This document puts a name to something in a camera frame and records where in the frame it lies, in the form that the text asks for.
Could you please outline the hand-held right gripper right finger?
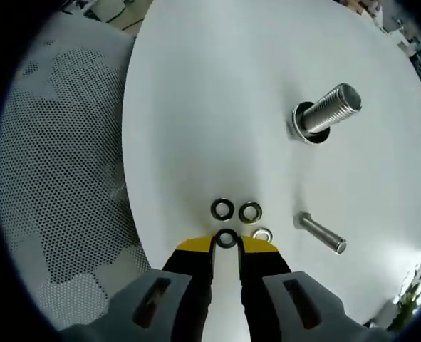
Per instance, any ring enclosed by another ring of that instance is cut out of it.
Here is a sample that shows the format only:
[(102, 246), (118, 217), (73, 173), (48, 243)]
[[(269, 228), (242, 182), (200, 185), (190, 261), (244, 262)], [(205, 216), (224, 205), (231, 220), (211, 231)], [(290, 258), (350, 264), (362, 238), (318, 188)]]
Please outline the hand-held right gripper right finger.
[(252, 341), (354, 341), (365, 330), (332, 291), (292, 271), (273, 244), (241, 237), (239, 274)]

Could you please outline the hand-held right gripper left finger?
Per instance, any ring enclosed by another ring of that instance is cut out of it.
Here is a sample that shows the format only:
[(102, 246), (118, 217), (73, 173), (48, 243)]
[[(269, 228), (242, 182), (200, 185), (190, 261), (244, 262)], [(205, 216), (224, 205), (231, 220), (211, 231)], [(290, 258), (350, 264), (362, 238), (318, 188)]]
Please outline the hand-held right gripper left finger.
[(215, 238), (180, 243), (110, 302), (101, 319), (107, 341), (199, 341), (211, 301)]

